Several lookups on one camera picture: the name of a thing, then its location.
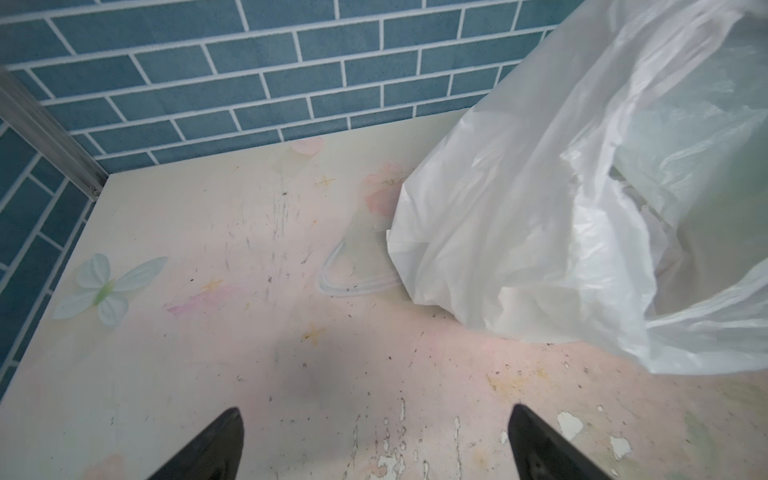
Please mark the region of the white plastic bag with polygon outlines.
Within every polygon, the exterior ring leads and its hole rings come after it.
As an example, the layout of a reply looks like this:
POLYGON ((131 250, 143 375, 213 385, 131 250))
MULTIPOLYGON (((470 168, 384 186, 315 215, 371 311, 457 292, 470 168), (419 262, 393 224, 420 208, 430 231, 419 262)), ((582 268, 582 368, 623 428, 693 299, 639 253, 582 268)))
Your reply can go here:
POLYGON ((471 329, 765 369, 766 3, 582 3, 408 177, 386 240, 471 329))

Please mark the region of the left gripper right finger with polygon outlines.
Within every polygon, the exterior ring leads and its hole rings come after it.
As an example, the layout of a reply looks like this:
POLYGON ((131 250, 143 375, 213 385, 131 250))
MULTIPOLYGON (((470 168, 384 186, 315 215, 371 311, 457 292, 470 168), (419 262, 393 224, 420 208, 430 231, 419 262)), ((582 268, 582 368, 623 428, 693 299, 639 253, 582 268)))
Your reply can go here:
POLYGON ((507 434, 522 480, 609 480, 610 477, 524 404, 515 404, 507 434))

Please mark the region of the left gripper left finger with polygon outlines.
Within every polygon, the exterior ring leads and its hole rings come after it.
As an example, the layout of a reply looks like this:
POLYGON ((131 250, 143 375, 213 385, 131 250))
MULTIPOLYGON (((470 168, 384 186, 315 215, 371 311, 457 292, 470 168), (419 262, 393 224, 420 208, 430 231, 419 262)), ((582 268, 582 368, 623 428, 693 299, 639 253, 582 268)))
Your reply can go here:
POLYGON ((235 479, 243 446, 241 412, 237 407, 228 408, 149 479, 235 479))

